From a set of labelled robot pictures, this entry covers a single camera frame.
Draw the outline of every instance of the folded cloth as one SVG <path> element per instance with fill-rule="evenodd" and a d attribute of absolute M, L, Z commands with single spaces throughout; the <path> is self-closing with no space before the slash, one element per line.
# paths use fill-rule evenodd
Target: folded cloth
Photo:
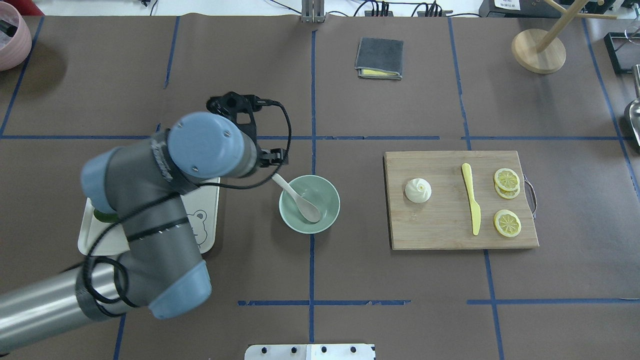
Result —
<path fill-rule="evenodd" d="M 404 42 L 381 38 L 361 38 L 355 69 L 361 78 L 402 79 Z"/>

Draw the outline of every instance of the light green bowl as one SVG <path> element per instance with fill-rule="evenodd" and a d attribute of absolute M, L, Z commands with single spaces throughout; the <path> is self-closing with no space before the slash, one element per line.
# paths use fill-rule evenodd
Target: light green bowl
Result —
<path fill-rule="evenodd" d="M 327 230 L 340 213 L 340 195 L 334 185 L 329 180 L 315 175 L 297 177 L 289 184 L 320 210 L 322 218 L 315 224 L 309 222 L 302 216 L 291 195 L 283 191 L 280 194 L 278 208 L 285 224 L 303 234 L 317 234 Z"/>

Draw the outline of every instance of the cutting board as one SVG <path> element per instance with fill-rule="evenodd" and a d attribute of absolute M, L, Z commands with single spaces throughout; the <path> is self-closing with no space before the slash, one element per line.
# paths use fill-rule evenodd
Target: cutting board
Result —
<path fill-rule="evenodd" d="M 474 193 L 480 205 L 480 232 L 474 236 L 471 211 L 462 177 L 463 163 L 471 165 Z M 503 199 L 495 192 L 493 175 L 510 168 L 520 176 L 520 194 Z M 431 184 L 431 198 L 422 204 L 404 196 L 407 182 L 421 177 Z M 385 153 L 387 206 L 394 250 L 531 249 L 540 246 L 525 196 L 517 151 L 395 151 Z M 493 216 L 513 211 L 522 230 L 507 238 L 498 233 Z"/>

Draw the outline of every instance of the bowl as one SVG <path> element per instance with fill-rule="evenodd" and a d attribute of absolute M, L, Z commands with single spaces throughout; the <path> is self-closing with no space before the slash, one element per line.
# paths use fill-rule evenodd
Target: bowl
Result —
<path fill-rule="evenodd" d="M 4 40 L 8 39 L 7 43 L 0 39 L 0 71 L 3 71 L 20 65 L 29 56 L 31 32 L 18 10 L 4 1 L 0 1 L 0 19 L 18 27 L 12 38 L 0 33 Z"/>
<path fill-rule="evenodd" d="M 280 216 L 291 229 L 302 234 L 317 234 L 327 230 L 340 213 L 340 195 L 329 180 L 316 175 L 303 175 L 293 179 L 289 185 L 303 198 L 315 205 L 322 218 L 316 223 L 305 219 L 291 195 L 283 191 L 280 194 Z"/>

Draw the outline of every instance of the knife handle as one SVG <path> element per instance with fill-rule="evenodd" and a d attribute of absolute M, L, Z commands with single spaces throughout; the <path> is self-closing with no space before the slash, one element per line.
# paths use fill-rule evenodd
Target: knife handle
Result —
<path fill-rule="evenodd" d="M 469 201 L 473 201 L 476 199 L 474 196 L 474 178 L 473 173 L 471 173 L 471 165 L 468 163 L 462 164 L 462 176 L 465 178 L 465 186 L 467 187 Z"/>

